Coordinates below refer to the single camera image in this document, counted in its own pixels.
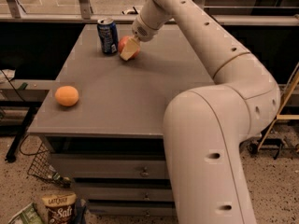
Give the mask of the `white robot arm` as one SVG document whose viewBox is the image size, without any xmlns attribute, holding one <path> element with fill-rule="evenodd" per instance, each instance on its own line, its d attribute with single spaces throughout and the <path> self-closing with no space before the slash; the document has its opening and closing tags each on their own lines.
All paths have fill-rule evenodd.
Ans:
<svg viewBox="0 0 299 224">
<path fill-rule="evenodd" d="M 239 155 L 274 119 L 278 84 L 193 0 L 147 0 L 121 57 L 174 20 L 214 83 L 177 95 L 164 113 L 164 152 L 179 224 L 257 224 Z"/>
</svg>

